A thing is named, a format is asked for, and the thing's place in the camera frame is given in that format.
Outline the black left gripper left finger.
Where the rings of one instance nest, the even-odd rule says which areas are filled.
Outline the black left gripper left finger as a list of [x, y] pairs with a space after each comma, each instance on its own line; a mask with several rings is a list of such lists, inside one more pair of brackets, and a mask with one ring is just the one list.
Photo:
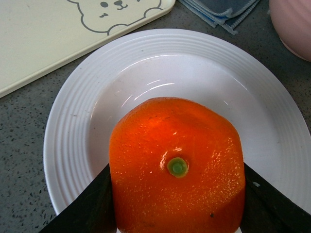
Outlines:
[[115, 233], [110, 167], [106, 165], [87, 188], [46, 227], [46, 233]]

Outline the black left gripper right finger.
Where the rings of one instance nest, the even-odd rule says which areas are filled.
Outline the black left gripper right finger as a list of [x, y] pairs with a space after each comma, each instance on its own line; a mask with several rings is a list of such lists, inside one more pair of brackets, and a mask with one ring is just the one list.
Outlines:
[[311, 215], [244, 164], [243, 233], [309, 233]]

